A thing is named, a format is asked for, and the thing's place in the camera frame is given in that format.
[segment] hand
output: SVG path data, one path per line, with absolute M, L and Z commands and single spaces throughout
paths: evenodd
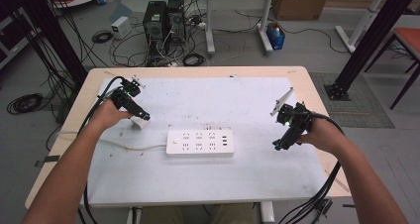
M 132 116 L 133 114 L 129 112 L 119 111 L 112 100 L 107 98 L 98 106 L 89 123 L 105 131 L 121 119 L 131 118 Z
M 349 140 L 332 123 L 315 118 L 312 120 L 311 132 L 300 136 L 298 142 L 312 144 L 321 151 L 335 155 Z

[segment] table leg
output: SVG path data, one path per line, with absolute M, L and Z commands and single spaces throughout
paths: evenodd
M 127 218 L 127 224 L 140 224 L 140 218 L 142 216 L 142 209 L 141 208 L 130 208 L 129 216 Z
M 272 209 L 272 202 L 266 201 L 260 203 L 262 212 L 262 224 L 275 223 L 274 210 Z
M 269 7 L 271 5 L 271 0 L 265 0 L 264 8 L 263 8 L 263 15 L 262 15 L 262 22 L 258 25 L 259 34 L 262 38 L 262 43 L 265 48 L 265 55 L 268 56 L 269 53 L 272 53 L 273 49 L 271 43 L 268 40 L 268 36 L 265 32 L 266 21 L 268 19 Z
M 207 22 L 206 22 L 206 42 L 209 55 L 216 53 L 213 41 L 213 32 L 211 31 L 211 0 L 207 0 Z

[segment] white plug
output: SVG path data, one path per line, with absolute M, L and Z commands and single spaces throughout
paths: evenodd
M 204 22 L 199 23 L 197 28 L 200 29 L 200 30 L 204 30 L 206 28 L 206 23 L 204 23 Z

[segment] power strip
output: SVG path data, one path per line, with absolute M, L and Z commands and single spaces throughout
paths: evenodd
M 182 130 L 167 134 L 166 154 L 170 158 L 232 157 L 232 130 Z

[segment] person's left hand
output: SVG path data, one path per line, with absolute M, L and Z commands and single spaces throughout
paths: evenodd
M 93 123 L 96 127 L 105 131 L 121 119 L 131 118 L 132 116 L 133 114 L 129 112 L 118 110 L 112 100 L 107 98 L 98 106 L 89 123 Z

